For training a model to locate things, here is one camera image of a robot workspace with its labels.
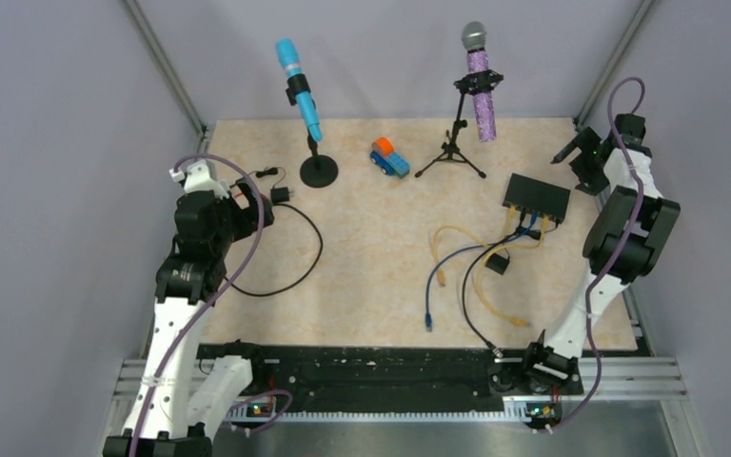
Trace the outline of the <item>black network switch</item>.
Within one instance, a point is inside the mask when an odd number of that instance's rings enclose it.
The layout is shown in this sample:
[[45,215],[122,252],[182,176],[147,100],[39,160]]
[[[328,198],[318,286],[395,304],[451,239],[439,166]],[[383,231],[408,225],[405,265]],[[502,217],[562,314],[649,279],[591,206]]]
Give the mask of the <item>black network switch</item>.
[[502,206],[547,217],[550,222],[562,224],[567,213],[569,198],[569,189],[512,173]]

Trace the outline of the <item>black switch power adapter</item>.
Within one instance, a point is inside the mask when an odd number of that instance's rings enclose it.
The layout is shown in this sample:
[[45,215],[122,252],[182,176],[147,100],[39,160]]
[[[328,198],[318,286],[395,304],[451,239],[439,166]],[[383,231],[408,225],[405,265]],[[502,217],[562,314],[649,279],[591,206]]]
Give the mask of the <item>black switch power adapter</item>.
[[[538,229],[517,227],[511,235],[505,238],[505,241],[514,241],[518,238],[528,237],[539,242],[542,238],[542,232]],[[485,267],[489,270],[504,275],[510,265],[511,255],[509,248],[502,248],[499,253],[486,255]]]

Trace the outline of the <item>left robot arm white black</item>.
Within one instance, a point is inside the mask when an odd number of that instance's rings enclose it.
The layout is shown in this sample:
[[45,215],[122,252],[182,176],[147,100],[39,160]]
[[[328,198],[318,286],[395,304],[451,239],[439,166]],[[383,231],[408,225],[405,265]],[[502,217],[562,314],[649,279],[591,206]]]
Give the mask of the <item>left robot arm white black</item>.
[[264,364],[230,355],[192,385],[209,315],[273,224],[272,204],[248,173],[216,155],[181,158],[169,175],[183,193],[170,252],[155,276],[148,356],[128,417],[106,438],[104,456],[209,456],[234,401],[267,381]]

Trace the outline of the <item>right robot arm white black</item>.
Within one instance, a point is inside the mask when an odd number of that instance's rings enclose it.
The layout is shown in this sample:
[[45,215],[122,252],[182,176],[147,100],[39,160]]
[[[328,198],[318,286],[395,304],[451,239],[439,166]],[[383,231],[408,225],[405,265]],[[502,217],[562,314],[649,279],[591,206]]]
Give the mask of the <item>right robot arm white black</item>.
[[577,190],[609,195],[585,238],[586,269],[570,301],[521,361],[490,371],[493,389],[540,395],[579,391],[579,361],[584,348],[595,344],[593,327],[614,299],[658,262],[681,206],[657,190],[652,153],[642,143],[645,134],[643,117],[617,114],[607,137],[582,129],[552,158],[554,164],[569,162]]

